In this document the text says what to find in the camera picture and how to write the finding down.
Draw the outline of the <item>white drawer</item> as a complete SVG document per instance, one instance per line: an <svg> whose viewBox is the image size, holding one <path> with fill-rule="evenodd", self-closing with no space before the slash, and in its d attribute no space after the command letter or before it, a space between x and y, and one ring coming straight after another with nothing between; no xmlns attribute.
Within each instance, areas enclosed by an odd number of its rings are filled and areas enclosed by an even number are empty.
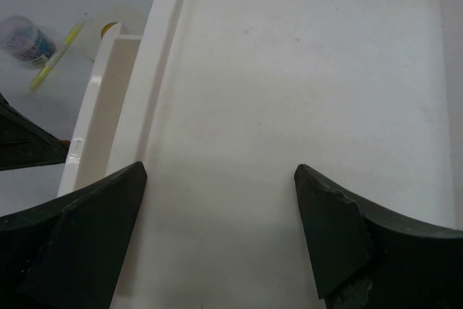
<svg viewBox="0 0 463 309"><path fill-rule="evenodd" d="M90 73L69 146L58 196L106 176L141 37L116 23L104 34Z"/></svg>

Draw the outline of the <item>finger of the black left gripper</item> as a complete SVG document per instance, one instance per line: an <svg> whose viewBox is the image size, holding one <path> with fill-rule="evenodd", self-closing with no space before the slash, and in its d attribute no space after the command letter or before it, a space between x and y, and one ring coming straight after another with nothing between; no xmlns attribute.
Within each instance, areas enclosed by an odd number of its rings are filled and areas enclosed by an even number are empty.
<svg viewBox="0 0 463 309"><path fill-rule="evenodd" d="M68 150L68 140L54 137L1 97L2 171L63 164Z"/></svg>

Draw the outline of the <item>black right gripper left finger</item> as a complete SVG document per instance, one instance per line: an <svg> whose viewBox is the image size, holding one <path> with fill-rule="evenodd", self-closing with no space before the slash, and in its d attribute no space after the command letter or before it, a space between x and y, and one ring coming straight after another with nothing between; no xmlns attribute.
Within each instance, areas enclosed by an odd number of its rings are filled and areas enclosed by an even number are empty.
<svg viewBox="0 0 463 309"><path fill-rule="evenodd" d="M2 308L109 308L148 175L140 162L1 217Z"/></svg>

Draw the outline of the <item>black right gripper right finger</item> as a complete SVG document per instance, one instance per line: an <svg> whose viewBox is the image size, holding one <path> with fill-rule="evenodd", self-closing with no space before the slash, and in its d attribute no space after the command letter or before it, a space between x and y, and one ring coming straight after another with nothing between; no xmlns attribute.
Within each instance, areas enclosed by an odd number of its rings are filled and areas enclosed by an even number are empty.
<svg viewBox="0 0 463 309"><path fill-rule="evenodd" d="M318 297L327 308L460 308L462 232L410 218L308 165L294 173Z"/></svg>

